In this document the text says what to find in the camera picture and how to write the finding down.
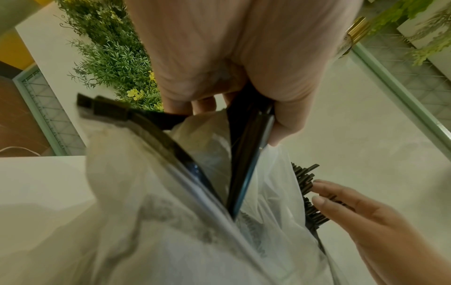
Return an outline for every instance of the plastic bag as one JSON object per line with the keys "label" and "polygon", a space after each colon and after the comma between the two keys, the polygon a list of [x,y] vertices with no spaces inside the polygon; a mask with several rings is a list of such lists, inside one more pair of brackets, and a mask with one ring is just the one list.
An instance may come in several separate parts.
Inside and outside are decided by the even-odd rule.
{"label": "plastic bag", "polygon": [[[303,226],[303,200],[281,146],[261,154],[235,224],[152,135],[93,119],[84,121],[86,174],[97,204],[37,248],[3,259],[1,284],[332,284]],[[226,197],[225,111],[188,118],[169,135]]]}

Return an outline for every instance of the brown surface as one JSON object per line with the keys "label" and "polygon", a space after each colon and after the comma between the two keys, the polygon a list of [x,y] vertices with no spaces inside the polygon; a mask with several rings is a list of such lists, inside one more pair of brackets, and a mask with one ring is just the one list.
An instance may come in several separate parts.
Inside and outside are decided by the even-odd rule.
{"label": "brown surface", "polygon": [[[0,77],[0,149],[21,146],[42,154],[49,147],[13,81]],[[8,149],[0,157],[35,156],[23,149]]]}

